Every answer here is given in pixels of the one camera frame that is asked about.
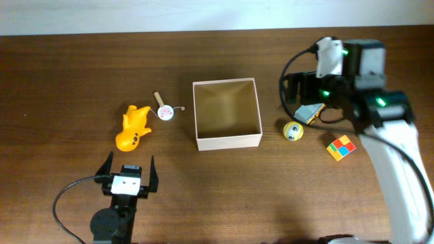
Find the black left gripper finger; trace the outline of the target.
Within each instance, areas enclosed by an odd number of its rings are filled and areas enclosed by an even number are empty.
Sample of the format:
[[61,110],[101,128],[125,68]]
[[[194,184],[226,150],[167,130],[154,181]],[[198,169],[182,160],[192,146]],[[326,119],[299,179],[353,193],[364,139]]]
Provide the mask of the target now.
[[111,151],[106,158],[105,162],[100,166],[98,171],[96,172],[95,176],[98,176],[98,178],[95,178],[94,181],[97,184],[104,184],[106,182],[106,178],[103,178],[103,176],[109,176],[111,172],[111,165],[113,162],[113,156],[114,153]]
[[151,167],[149,174],[149,185],[143,187],[144,192],[157,192],[159,185],[159,177],[155,167],[154,156],[151,157]]

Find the yellow grey toy truck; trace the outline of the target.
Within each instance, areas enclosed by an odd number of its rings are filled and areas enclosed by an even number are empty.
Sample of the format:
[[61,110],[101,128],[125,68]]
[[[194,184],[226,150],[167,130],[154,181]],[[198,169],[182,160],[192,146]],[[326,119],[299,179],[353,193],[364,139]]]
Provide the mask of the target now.
[[302,105],[294,114],[294,117],[308,125],[312,124],[318,118],[321,111],[325,108],[324,103]]

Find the colourful puzzle cube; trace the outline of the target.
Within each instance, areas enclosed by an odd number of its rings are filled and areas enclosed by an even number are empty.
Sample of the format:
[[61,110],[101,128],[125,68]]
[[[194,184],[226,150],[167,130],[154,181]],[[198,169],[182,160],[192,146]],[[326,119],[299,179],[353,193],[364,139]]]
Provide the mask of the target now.
[[343,135],[330,143],[326,149],[336,161],[339,161],[352,153],[356,147],[348,136]]

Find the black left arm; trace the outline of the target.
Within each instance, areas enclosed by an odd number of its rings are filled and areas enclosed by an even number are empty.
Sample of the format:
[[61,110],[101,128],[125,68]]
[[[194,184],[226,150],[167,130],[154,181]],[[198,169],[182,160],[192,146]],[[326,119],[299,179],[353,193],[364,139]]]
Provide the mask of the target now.
[[94,243],[127,244],[132,242],[137,202],[157,192],[159,178],[154,160],[151,160],[147,186],[141,183],[140,166],[123,165],[119,173],[112,173],[112,162],[111,152],[95,174],[95,183],[101,185],[103,195],[111,198],[111,204],[93,215],[90,230]]

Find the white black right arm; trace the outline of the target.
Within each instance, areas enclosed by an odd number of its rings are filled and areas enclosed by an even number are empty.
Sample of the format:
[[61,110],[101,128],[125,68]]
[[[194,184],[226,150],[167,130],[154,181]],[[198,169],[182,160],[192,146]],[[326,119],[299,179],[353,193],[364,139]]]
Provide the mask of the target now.
[[422,162],[408,97],[386,89],[386,47],[375,39],[324,37],[307,50],[317,68],[283,69],[283,107],[323,103],[342,111],[374,166],[391,221],[392,243],[433,242],[433,189]]

